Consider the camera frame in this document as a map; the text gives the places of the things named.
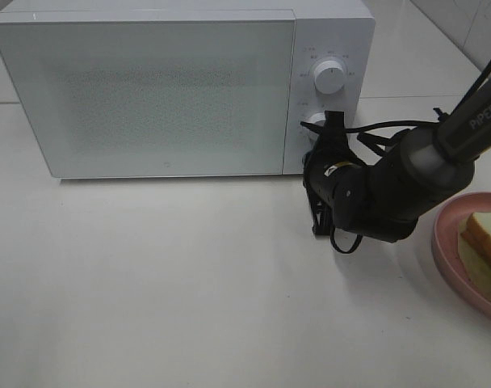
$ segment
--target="robotic arm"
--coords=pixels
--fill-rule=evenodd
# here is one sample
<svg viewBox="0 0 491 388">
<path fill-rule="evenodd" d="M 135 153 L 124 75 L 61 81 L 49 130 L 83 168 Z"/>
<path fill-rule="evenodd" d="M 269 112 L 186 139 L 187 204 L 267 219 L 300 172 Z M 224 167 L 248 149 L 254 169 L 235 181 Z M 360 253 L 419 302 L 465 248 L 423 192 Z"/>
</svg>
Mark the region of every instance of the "robotic arm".
<svg viewBox="0 0 491 388">
<path fill-rule="evenodd" d="M 400 121 L 344 129 L 343 112 L 326 112 L 324 127 L 301 124 L 318 133 L 304 158 L 304 186 L 315 235 L 328 235 L 334 248 L 351 253 L 363 236 L 394 243 L 407 238 L 418 218 L 472 181 L 474 161 L 491 147 L 491 61 L 460 104 L 439 122 Z M 416 125 L 387 139 L 375 128 Z M 368 166 L 349 148 L 347 133 L 382 158 Z M 357 234 L 350 250 L 335 242 L 335 229 Z"/>
</svg>

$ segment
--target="plate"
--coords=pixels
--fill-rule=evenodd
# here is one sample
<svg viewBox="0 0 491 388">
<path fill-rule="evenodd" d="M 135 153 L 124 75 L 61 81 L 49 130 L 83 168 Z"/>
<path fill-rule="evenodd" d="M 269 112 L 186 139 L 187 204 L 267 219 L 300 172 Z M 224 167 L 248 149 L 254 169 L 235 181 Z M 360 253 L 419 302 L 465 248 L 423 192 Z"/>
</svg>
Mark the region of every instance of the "plate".
<svg viewBox="0 0 491 388">
<path fill-rule="evenodd" d="M 491 212 L 491 192 L 457 196 L 439 210 L 434 222 L 432 252 L 447 283 L 466 302 L 491 318 L 491 302 L 470 281 L 457 253 L 457 226 L 474 212 Z"/>
</svg>

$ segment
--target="table surface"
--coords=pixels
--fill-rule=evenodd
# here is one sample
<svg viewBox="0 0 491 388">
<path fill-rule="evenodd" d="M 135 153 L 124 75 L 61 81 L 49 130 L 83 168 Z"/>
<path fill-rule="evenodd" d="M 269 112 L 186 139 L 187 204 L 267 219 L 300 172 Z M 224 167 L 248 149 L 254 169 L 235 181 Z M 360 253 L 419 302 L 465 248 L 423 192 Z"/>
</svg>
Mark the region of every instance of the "table surface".
<svg viewBox="0 0 491 388">
<path fill-rule="evenodd" d="M 475 67 L 409 2 L 368 5 L 356 124 L 451 110 Z M 465 191 L 491 191 L 491 150 Z M 298 177 L 61 182 L 0 61 L 0 387 L 491 387 L 436 213 L 339 255 Z"/>
</svg>

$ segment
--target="microwave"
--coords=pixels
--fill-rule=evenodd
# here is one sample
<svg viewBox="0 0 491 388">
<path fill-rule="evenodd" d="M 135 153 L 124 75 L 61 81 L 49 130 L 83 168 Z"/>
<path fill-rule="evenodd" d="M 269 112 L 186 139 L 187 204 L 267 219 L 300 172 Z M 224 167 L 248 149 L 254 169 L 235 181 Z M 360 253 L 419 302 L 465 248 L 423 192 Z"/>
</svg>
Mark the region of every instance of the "microwave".
<svg viewBox="0 0 491 388">
<path fill-rule="evenodd" d="M 360 0 L 14 0 L 0 54 L 52 176 L 290 175 L 352 124 Z"/>
</svg>

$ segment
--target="bread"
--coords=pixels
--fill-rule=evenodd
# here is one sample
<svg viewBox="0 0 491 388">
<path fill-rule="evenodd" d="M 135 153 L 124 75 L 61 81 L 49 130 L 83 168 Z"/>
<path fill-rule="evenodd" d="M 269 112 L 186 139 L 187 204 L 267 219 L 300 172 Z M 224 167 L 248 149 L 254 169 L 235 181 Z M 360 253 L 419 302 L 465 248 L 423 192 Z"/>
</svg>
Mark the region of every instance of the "bread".
<svg viewBox="0 0 491 388">
<path fill-rule="evenodd" d="M 466 226 L 465 240 L 491 266 L 491 213 L 473 213 L 468 218 Z"/>
<path fill-rule="evenodd" d="M 463 262 L 464 269 L 470 281 L 476 286 L 482 295 L 491 302 L 491 266 L 479 255 L 475 249 L 462 237 L 466 231 L 467 220 L 459 224 L 457 251 Z"/>
</svg>

